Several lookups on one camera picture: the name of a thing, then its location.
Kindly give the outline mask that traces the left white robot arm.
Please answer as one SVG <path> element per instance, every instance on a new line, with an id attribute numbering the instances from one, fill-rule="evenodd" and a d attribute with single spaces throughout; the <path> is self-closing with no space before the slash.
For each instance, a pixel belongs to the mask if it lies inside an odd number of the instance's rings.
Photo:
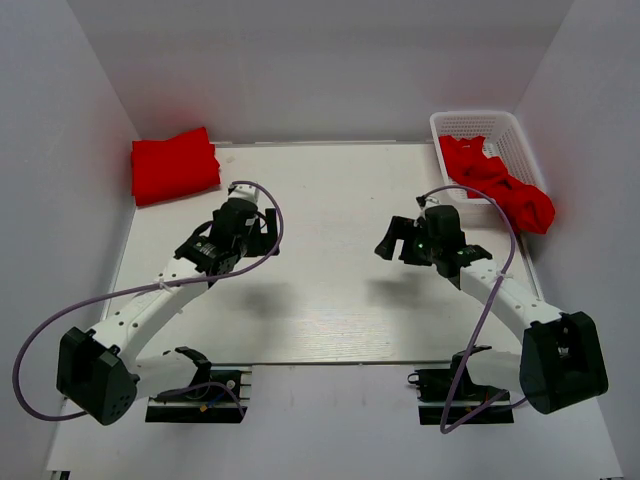
<path id="1" fill-rule="evenodd" d="M 142 398 L 205 398 L 216 389 L 236 394 L 210 378 L 211 363 L 199 351 L 172 347 L 143 358 L 150 340 L 183 309 L 222 278 L 236 275 L 244 258 L 261 261 L 279 252 L 282 213 L 260 211 L 252 200 L 230 198 L 210 221 L 175 251 L 149 292 L 136 294 L 106 320 L 62 337 L 56 387 L 83 412 L 108 426 Z"/>

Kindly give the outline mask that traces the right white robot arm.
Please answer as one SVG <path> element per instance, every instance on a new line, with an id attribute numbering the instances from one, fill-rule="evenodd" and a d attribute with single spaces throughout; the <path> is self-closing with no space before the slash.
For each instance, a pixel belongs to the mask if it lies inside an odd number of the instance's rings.
<path id="1" fill-rule="evenodd" d="M 467 242 L 458 211 L 428 207 L 420 217 L 395 216 L 375 253 L 414 266 L 433 266 L 459 291 L 495 315 L 521 345 L 518 354 L 477 343 L 453 356 L 448 397 L 472 399 L 486 387 L 522 395 L 550 414 L 607 392 L 609 381 L 595 322 L 566 313 L 534 296 L 502 272 L 491 254 Z"/>

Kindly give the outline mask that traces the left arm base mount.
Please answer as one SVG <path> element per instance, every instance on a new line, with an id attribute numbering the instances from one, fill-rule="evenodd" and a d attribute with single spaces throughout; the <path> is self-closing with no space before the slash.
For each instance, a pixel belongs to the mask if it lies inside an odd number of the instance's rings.
<path id="1" fill-rule="evenodd" d="M 250 402 L 251 368 L 212 369 L 209 381 L 224 384 L 231 390 L 242 405 L 243 412 L 240 412 L 226 390 L 207 386 L 165 399 L 150 398 L 146 407 L 145 422 L 183 425 L 241 424 Z"/>

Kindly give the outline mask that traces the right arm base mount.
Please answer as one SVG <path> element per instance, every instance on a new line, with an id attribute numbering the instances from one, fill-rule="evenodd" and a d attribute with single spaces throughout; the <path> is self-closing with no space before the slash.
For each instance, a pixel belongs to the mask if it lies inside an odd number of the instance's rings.
<path id="1" fill-rule="evenodd" d="M 450 368 L 419 368 L 407 376 L 407 383 L 417 393 L 419 422 L 422 426 L 438 426 L 453 380 Z M 452 424 L 497 395 L 499 390 L 473 384 L 465 373 L 454 394 L 447 424 Z M 467 421 L 473 425 L 513 424 L 514 415 L 509 393 L 483 412 Z"/>

